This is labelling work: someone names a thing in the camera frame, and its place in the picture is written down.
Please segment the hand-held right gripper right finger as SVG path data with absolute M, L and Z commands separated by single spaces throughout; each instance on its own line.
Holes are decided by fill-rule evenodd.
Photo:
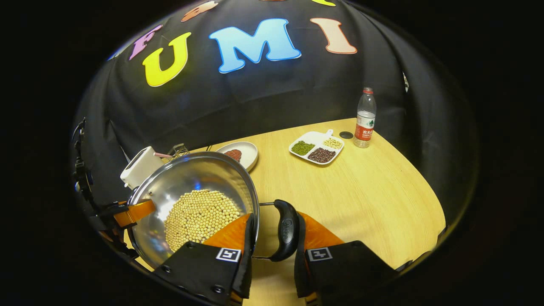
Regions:
M 374 291 L 398 277 L 363 242 L 344 242 L 309 215 L 298 215 L 294 279 L 307 306 L 364 306 Z

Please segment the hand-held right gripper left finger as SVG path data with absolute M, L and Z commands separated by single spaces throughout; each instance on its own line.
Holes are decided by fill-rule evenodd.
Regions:
M 241 306 L 250 292 L 254 219 L 243 215 L 203 244 L 185 243 L 154 275 L 200 305 Z

